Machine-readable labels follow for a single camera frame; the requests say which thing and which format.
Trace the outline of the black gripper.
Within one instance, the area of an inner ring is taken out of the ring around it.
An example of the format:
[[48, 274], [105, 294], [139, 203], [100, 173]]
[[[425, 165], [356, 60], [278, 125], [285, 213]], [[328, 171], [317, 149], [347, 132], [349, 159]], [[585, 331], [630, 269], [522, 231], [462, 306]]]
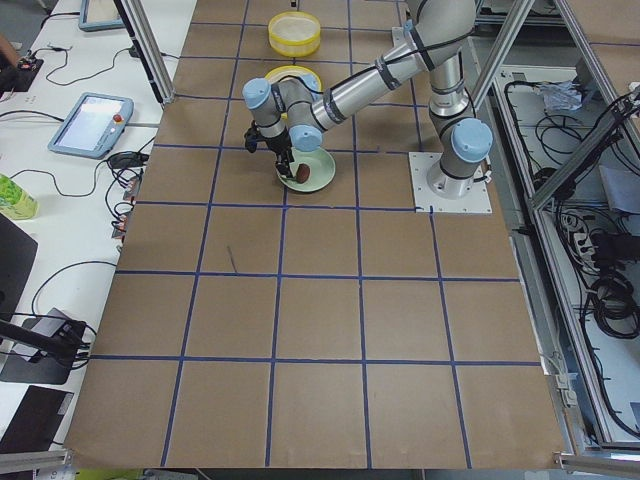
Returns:
[[291, 170], [292, 143], [288, 130], [284, 129], [275, 137], [265, 137], [258, 127], [252, 124], [244, 134], [245, 149], [250, 153], [255, 153], [259, 143], [265, 143], [267, 148], [276, 155], [275, 167], [278, 174], [283, 178], [293, 179], [295, 175]]

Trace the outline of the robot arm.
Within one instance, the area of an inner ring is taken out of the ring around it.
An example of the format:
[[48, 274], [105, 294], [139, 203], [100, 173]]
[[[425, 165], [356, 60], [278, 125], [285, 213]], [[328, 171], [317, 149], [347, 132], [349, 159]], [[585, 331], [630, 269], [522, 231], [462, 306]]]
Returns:
[[243, 97], [253, 120], [244, 135], [246, 150], [255, 152], [265, 143], [276, 156], [277, 172], [293, 179], [296, 152], [319, 149], [325, 132], [426, 72], [429, 116], [443, 147], [438, 163], [428, 170], [428, 186], [442, 198], [465, 196], [493, 143], [490, 128], [473, 112], [463, 78], [461, 47], [473, 33], [476, 5], [427, 0], [411, 1], [408, 8], [410, 20], [398, 45], [324, 91], [308, 75], [276, 83], [264, 77], [249, 80]]

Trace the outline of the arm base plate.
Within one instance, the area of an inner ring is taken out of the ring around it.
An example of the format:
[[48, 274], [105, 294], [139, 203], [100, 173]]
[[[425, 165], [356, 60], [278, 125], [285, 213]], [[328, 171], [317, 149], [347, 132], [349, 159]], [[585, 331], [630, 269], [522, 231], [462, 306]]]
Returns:
[[481, 163], [474, 176], [453, 179], [441, 169], [440, 152], [410, 152], [409, 171], [415, 210], [421, 213], [492, 213], [487, 179]]

